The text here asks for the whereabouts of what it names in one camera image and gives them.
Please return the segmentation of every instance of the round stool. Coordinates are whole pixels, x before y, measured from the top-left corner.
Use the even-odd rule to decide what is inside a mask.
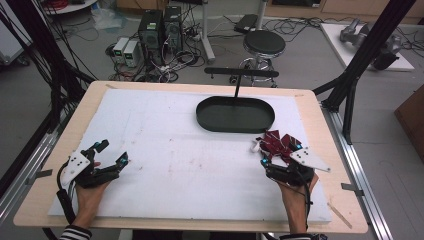
[[[284,52],[286,42],[274,32],[257,30],[246,34],[243,46],[253,57],[243,60],[239,64],[239,68],[272,71],[274,68],[272,67],[271,59],[280,56]],[[251,80],[252,86],[255,82],[271,81],[271,87],[277,87],[273,78],[244,77]]]

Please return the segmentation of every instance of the wooden cabinet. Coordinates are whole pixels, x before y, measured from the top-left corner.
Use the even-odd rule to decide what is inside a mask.
[[[389,0],[327,0],[322,12],[360,15],[380,15]],[[424,1],[417,0],[407,17],[424,17]]]
[[[424,162],[424,85],[396,109],[395,115]]]
[[[322,12],[364,14],[369,11],[372,5],[372,0],[327,0]]]
[[[265,11],[266,16],[312,18],[357,18],[362,21],[376,21],[389,0],[321,0],[318,8],[273,5],[271,1]],[[406,17],[405,24],[416,24],[424,18],[424,0],[417,0]]]

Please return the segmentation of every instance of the electronic equipment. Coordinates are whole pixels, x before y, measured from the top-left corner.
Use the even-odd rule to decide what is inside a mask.
[[[116,43],[115,47],[113,47],[113,55],[115,55],[116,63],[125,63],[124,50],[129,40],[127,37],[122,37]]]
[[[147,68],[152,67],[152,62],[156,65],[163,65],[165,56],[162,56],[162,52],[165,54],[167,49],[164,45],[165,29],[161,10],[145,10],[143,12],[138,27],[138,36]]]
[[[145,10],[138,27],[141,44],[148,49],[160,49],[164,43],[164,25],[161,10]]]
[[[255,29],[256,20],[258,19],[258,15],[256,14],[247,14],[244,15],[240,21],[234,26],[234,31],[241,33],[248,33]]]
[[[138,40],[128,41],[127,47],[124,50],[125,63],[128,67],[137,67],[138,62],[141,59],[140,47],[138,46]]]
[[[349,26],[341,30],[340,41],[343,43],[350,42],[353,46],[359,48],[374,26],[373,23],[367,23],[356,34],[356,27],[359,23],[360,19],[355,18]],[[377,70],[384,70],[390,67],[392,63],[399,59],[396,54],[401,50],[401,45],[401,37],[397,34],[392,34],[380,48],[379,54],[371,61],[371,66]]]
[[[273,5],[319,7],[321,0],[272,0]]]
[[[174,53],[181,52],[183,50],[181,7],[166,7],[164,22],[168,49]]]

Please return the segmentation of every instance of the robotic hand controller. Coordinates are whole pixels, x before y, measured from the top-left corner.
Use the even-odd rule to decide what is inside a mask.
[[[72,182],[83,188],[95,188],[106,182],[119,178],[119,173],[128,165],[128,154],[124,152],[116,161],[115,165],[99,169],[95,168],[94,156],[103,151],[109,142],[103,140],[96,142],[93,146],[80,152],[73,152],[68,161],[63,164],[57,174],[57,185],[59,191],[56,193],[62,205],[66,219],[69,223],[75,220],[75,213],[72,208],[71,193],[63,189],[62,186],[72,186]]]

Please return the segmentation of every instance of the black oval tray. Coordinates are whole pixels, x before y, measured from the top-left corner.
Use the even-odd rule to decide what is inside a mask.
[[[213,96],[196,108],[197,122],[212,132],[263,133],[275,120],[272,107],[256,98]]]

